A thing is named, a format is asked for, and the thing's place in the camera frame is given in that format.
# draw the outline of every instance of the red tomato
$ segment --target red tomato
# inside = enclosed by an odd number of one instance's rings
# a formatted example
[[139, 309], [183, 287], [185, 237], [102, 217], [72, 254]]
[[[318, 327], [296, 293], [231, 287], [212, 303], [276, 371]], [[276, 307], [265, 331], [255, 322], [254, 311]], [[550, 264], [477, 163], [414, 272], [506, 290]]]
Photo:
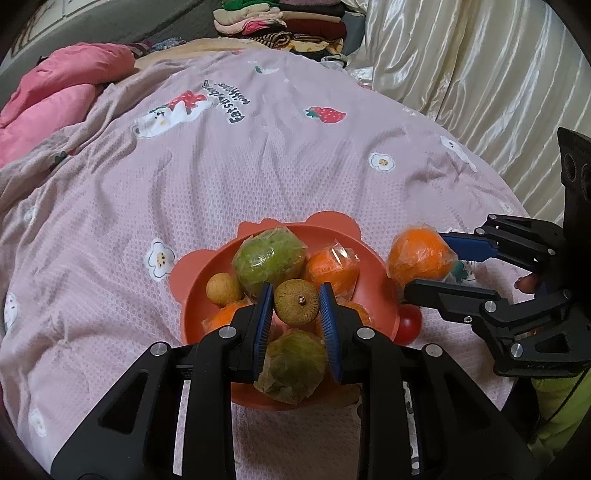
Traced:
[[408, 303], [398, 306], [400, 326], [396, 332], [394, 343], [397, 345], [409, 345], [413, 343], [423, 327], [423, 314], [421, 309]]

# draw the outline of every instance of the orange bowl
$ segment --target orange bowl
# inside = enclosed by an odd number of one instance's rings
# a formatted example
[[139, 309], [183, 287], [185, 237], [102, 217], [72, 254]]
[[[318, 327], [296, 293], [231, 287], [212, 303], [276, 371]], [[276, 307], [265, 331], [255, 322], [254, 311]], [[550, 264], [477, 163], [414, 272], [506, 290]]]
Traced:
[[[219, 307], [205, 295], [205, 286], [212, 275], [232, 273], [232, 259], [242, 242], [251, 235], [267, 229], [286, 226], [307, 246], [307, 255], [327, 247], [335, 240], [345, 248], [352, 248], [359, 257], [359, 278], [353, 301], [365, 307], [373, 327], [394, 340], [398, 331], [398, 292], [388, 278], [385, 264], [379, 255], [361, 241], [361, 230], [347, 215], [319, 212], [303, 223], [285, 223], [264, 219], [261, 223], [243, 222], [236, 238], [218, 250], [196, 250], [185, 255], [170, 274], [170, 289], [181, 309], [181, 335], [184, 343], [197, 343], [205, 332], [202, 320], [215, 315]], [[338, 386], [327, 374], [314, 394], [302, 404], [319, 403], [335, 393]], [[252, 385], [232, 384], [232, 401], [260, 410], [289, 410], [297, 406], [273, 400]]]

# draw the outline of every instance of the red strawberry graphic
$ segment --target red strawberry graphic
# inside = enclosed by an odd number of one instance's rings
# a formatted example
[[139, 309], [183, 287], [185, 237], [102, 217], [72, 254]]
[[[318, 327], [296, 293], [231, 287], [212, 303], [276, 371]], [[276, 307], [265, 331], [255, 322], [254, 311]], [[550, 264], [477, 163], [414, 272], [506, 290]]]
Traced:
[[312, 106], [306, 110], [306, 116], [309, 116], [310, 118], [319, 118], [324, 124], [337, 124], [345, 118], [347, 114], [339, 112], [334, 108]]

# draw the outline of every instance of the wrapped orange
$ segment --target wrapped orange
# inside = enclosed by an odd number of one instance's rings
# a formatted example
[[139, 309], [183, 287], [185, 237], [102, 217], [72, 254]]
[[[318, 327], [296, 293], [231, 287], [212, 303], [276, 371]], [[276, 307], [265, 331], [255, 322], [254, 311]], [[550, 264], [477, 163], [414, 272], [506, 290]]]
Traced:
[[[359, 314], [359, 318], [361, 318], [361, 323], [363, 323], [367, 327], [372, 326], [371, 317], [369, 316], [368, 311], [365, 310], [365, 307], [363, 305], [360, 305], [359, 303], [355, 303], [354, 301], [350, 300], [339, 300], [338, 304], [342, 305], [343, 307], [348, 307], [350, 309], [357, 311], [357, 313]], [[320, 318], [320, 315], [316, 317], [315, 323], [316, 336], [324, 339], [324, 331], [322, 330], [322, 318]]]
[[213, 317], [207, 318], [201, 322], [205, 334], [211, 333], [212, 331], [217, 330], [218, 328], [223, 327], [225, 325], [230, 325], [232, 323], [232, 319], [234, 318], [234, 314], [236, 313], [236, 311], [242, 307], [248, 307], [250, 304], [250, 300], [243, 299], [226, 305], [224, 308], [220, 309], [220, 311], [217, 312]]
[[457, 262], [456, 253], [432, 227], [408, 228], [394, 239], [388, 275], [400, 287], [416, 278], [443, 280]]
[[306, 264], [303, 279], [317, 290], [330, 282], [337, 299], [350, 300], [359, 276], [359, 259], [352, 249], [340, 243], [323, 248], [313, 254]]

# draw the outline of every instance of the stack of clothes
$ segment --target stack of clothes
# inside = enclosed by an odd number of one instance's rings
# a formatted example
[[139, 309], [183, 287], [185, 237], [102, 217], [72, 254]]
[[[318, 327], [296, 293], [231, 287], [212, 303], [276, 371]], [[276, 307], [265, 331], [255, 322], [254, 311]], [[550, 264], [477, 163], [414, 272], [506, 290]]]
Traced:
[[291, 33], [279, 5], [271, 1], [231, 0], [213, 12], [213, 24], [224, 37], [255, 40], [269, 48], [285, 48]]
[[285, 50], [320, 61], [340, 56], [347, 37], [339, 0], [282, 0], [279, 8], [292, 38]]
[[222, 36], [255, 40], [316, 61], [343, 57], [344, 15], [340, 0], [230, 0], [213, 12]]

